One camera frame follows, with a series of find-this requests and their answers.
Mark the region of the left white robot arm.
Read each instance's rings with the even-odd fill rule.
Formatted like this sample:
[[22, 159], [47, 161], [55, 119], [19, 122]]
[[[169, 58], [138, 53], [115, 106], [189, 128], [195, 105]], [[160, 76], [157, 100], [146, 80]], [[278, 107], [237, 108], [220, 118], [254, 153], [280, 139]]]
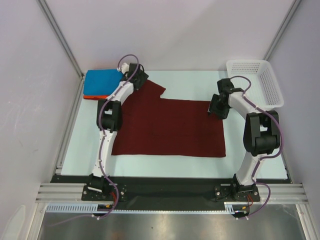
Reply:
[[110, 195], [111, 183], [107, 178], [110, 176], [113, 145], [123, 125], [122, 105], [148, 79], [140, 63], [123, 63], [119, 70], [123, 77], [117, 88], [105, 100], [99, 100], [97, 105], [96, 123], [99, 128], [99, 149], [97, 160], [86, 185], [99, 200], [105, 200]]

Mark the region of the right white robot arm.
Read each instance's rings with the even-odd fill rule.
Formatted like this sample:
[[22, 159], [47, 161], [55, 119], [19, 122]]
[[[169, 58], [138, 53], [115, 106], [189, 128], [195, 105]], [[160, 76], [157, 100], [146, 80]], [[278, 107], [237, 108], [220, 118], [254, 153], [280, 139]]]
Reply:
[[[235, 87], [232, 79], [241, 78], [248, 87]], [[230, 109], [236, 110], [245, 120], [243, 145], [245, 155], [237, 173], [230, 184], [229, 197], [242, 201], [255, 191], [256, 174], [263, 161], [279, 156], [283, 149], [283, 137], [280, 130], [279, 115], [275, 110], [264, 110], [247, 97], [252, 82], [245, 76], [236, 75], [222, 78], [217, 82], [219, 94], [212, 96], [208, 114], [215, 114], [220, 120], [228, 117]]]

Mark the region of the dark red t shirt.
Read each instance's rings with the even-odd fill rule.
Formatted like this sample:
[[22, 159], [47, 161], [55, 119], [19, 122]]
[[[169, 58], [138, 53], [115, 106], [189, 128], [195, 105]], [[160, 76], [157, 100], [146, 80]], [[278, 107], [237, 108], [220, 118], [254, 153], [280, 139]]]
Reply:
[[165, 90], [148, 80], [125, 100], [112, 155], [224, 158], [223, 122], [210, 103], [161, 98]]

